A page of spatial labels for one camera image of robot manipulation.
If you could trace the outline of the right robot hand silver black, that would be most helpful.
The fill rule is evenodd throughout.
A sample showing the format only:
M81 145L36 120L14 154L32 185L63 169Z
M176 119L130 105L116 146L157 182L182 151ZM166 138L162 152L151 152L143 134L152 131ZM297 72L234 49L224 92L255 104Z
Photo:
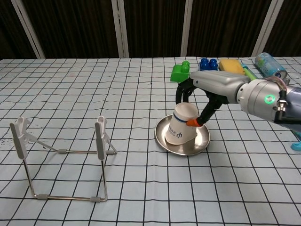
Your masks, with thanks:
M188 102L192 92L199 88L206 93L209 102L200 116L188 120L187 126L201 127L223 104L236 104L237 93L242 85L249 83L249 77L225 71L196 71L178 84L175 101L177 104Z

